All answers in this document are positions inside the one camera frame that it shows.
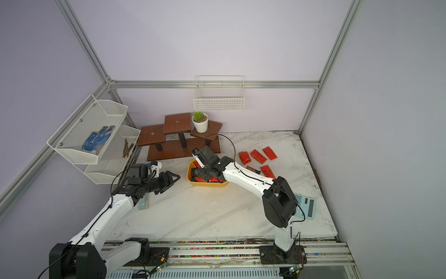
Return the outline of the crinkled red foil tea bag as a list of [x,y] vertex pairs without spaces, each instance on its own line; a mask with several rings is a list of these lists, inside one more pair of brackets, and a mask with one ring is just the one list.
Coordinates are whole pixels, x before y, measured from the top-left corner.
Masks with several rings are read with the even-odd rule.
[[249,153],[246,151],[239,152],[239,158],[243,165],[247,165],[249,162],[252,161]]

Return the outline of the large red tea bag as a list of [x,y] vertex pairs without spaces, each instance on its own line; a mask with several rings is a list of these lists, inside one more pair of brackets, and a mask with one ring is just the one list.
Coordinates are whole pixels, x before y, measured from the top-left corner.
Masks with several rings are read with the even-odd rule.
[[253,159],[255,159],[256,161],[258,161],[261,165],[262,164],[264,164],[266,161],[267,161],[267,158],[264,156],[264,155],[262,155],[258,150],[253,150],[251,153],[250,153],[250,155],[251,155],[251,157],[253,158]]

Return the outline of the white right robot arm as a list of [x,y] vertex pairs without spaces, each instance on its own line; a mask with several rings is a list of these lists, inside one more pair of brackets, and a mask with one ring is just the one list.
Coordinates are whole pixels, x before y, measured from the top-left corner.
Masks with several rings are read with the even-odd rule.
[[283,252],[291,249],[295,241],[290,220],[296,214],[298,202],[286,179],[252,172],[227,156],[219,158],[207,146],[201,150],[195,148],[192,155],[200,165],[200,177],[224,179],[259,197],[267,220],[274,226],[275,246]]

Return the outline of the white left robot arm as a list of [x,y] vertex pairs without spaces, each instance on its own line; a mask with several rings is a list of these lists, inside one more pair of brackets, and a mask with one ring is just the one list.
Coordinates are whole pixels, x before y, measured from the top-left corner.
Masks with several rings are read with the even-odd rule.
[[121,219],[148,193],[166,192],[180,175],[163,172],[161,163],[134,164],[121,171],[110,185],[110,198],[89,224],[66,243],[56,244],[49,253],[46,270],[51,279],[105,279],[116,270],[136,263],[146,278],[167,264],[168,249],[153,250],[146,238],[129,237],[122,244],[103,250]]

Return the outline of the red tea bags pile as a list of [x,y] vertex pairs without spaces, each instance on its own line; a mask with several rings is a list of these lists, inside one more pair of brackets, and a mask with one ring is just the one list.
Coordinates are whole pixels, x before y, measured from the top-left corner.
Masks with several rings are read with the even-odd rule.
[[208,174],[196,160],[191,161],[189,164],[187,178],[194,186],[226,183],[224,179]]

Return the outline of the yellow plastic storage box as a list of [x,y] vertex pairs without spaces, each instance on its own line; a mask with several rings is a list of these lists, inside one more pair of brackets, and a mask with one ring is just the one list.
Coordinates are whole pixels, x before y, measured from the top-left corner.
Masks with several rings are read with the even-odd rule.
[[210,176],[208,179],[205,179],[203,176],[198,175],[197,169],[200,166],[196,160],[190,162],[187,171],[187,180],[195,187],[225,187],[229,184],[228,181]]

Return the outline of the black red patterned tea bag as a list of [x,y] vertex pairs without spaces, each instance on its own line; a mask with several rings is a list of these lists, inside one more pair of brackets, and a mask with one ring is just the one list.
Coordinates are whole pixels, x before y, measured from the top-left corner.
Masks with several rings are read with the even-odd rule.
[[257,170],[257,169],[255,169],[255,168],[252,168],[252,167],[250,167],[250,166],[246,166],[246,169],[249,170],[249,171],[251,171],[251,172],[253,172],[253,173],[261,174],[261,171],[260,171],[260,170]]

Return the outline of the brown wooden tiered stand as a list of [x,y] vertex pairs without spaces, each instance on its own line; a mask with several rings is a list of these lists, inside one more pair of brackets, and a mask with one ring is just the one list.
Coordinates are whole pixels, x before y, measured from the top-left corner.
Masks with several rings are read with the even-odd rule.
[[168,115],[163,124],[143,127],[138,145],[149,148],[148,161],[190,157],[194,149],[204,147],[220,153],[218,133],[223,124],[209,120],[204,133],[198,132],[199,126],[192,123],[190,113]]

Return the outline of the small potted green plant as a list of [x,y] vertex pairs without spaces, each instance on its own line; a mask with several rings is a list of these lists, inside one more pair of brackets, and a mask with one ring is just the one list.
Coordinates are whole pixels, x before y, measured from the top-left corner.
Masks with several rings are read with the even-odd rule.
[[208,129],[209,117],[203,112],[194,112],[192,115],[192,122],[197,133],[205,133]]

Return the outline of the brown wooden clothespins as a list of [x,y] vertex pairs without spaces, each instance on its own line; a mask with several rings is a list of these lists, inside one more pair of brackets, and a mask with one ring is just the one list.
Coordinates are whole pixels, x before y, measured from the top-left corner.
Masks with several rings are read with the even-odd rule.
[[124,142],[124,149],[123,149],[123,158],[129,157],[131,151],[133,150],[134,143],[129,143],[127,139],[125,139]]

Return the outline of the white mesh lower shelf basket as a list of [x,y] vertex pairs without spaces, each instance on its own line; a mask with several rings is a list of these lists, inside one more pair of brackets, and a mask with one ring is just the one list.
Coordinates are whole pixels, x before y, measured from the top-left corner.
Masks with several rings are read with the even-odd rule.
[[[105,153],[97,165],[88,165],[83,171],[93,183],[97,185],[110,185],[115,177],[126,167],[132,151],[139,139],[141,131],[130,126],[121,125],[117,133],[111,139]],[[133,150],[129,157],[123,158],[125,139],[134,143]]]

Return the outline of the white mesh shelf basket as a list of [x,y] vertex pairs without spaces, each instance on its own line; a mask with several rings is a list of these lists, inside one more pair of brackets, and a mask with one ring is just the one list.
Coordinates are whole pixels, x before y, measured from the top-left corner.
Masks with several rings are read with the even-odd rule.
[[[127,110],[125,105],[111,100],[98,100],[90,95],[46,143],[73,165],[96,165],[123,124]],[[96,151],[84,151],[84,141],[103,126],[115,126],[108,141]]]
[[[126,167],[132,151],[139,139],[141,131],[130,126],[121,125],[117,133],[111,139],[105,153],[97,165],[88,165],[83,171],[93,183],[97,185],[110,185],[115,177]],[[125,139],[134,143],[133,150],[129,157],[123,158]]]

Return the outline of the blue work glove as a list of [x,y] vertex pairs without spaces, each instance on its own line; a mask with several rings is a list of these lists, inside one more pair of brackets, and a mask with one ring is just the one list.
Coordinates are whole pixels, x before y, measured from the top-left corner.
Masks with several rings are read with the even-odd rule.
[[108,141],[114,129],[115,126],[103,126],[98,132],[92,132],[84,141],[82,149],[87,152],[96,151]]

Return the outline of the white mesh upper shelf basket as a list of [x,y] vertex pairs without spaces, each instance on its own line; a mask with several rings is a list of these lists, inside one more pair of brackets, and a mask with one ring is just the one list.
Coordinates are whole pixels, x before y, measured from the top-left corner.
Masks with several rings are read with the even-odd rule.
[[[73,165],[96,165],[123,124],[127,110],[125,105],[111,100],[98,100],[90,95],[46,143]],[[84,141],[103,126],[115,126],[108,141],[96,151],[84,151]]]

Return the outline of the light blue calculator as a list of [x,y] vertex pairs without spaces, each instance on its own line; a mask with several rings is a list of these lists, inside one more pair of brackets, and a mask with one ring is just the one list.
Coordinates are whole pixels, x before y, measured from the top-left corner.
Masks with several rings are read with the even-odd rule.
[[298,206],[296,216],[306,220],[314,220],[316,214],[317,201],[315,198],[295,194]]

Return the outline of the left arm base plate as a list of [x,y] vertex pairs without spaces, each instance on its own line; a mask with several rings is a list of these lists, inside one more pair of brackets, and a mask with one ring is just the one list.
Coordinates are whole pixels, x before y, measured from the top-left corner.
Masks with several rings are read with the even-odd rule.
[[134,260],[134,262],[145,267],[160,266],[168,261],[169,252],[170,248],[168,247],[150,248],[147,252],[144,252],[136,260]]

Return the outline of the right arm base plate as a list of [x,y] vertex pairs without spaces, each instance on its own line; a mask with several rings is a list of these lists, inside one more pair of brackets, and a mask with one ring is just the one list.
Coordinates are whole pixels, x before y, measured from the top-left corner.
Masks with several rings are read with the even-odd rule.
[[283,251],[276,245],[260,246],[259,254],[263,265],[307,264],[306,253],[301,245],[292,245],[288,251]]

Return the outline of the aluminium frame profiles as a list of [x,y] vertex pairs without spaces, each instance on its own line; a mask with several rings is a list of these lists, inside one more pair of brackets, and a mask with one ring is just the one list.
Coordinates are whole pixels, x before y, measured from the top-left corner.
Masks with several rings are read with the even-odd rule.
[[[190,89],[194,88],[198,91],[202,91],[209,88],[215,88],[221,92],[230,88],[252,89],[277,89],[277,88],[299,88],[315,90],[315,94],[310,100],[309,107],[304,115],[303,121],[299,127],[299,132],[302,133],[307,125],[307,122],[314,110],[315,104],[319,98],[319,95],[324,86],[325,79],[329,76],[329,73],[334,65],[339,51],[341,50],[351,25],[355,21],[359,10],[363,4],[362,1],[352,1],[348,9],[347,15],[339,34],[336,38],[334,46],[329,55],[329,59],[322,71],[322,75],[317,81],[236,81],[230,80],[228,76],[217,76],[215,80],[211,80],[210,76],[206,76],[205,80],[199,81],[135,81],[135,80],[113,80],[106,74],[106,71],[100,62],[100,59],[95,52],[90,40],[88,39],[84,29],[81,26],[71,4],[69,1],[57,1],[58,8],[65,17],[68,25],[72,29],[75,37],[79,41],[82,49],[86,53],[88,59],[92,63],[94,69],[99,75],[102,84],[93,93],[93,97],[99,99],[104,94],[109,94],[113,101],[122,103],[122,99],[117,93],[118,89]],[[10,211],[15,207],[20,198],[32,185],[36,177],[39,176],[42,169],[45,168],[49,160],[54,156],[55,151],[50,145],[45,146],[38,155],[29,163],[29,165],[18,175],[13,183],[1,194],[1,219],[5,219]]]

